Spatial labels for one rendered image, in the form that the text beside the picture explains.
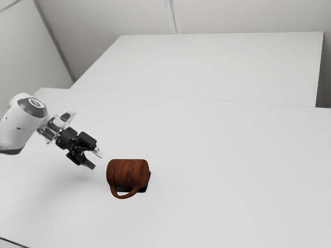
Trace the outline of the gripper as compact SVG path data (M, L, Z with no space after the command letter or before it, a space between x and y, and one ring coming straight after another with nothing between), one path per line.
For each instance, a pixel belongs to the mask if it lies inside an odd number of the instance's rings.
M96 165L88 160L85 151L92 151L98 158L103 158L103 152L97 146L97 141L85 132L79 134L73 128L63 130L55 142L62 150L68 150L66 157L76 165L83 165L94 170Z

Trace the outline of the brown wooden mug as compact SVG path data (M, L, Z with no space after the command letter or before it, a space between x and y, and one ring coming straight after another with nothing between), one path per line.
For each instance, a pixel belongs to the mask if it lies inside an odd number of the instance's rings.
M150 178L148 162L144 159L112 159L107 165L106 178L114 197L130 198L148 185ZM129 187L131 191L119 195L117 187Z

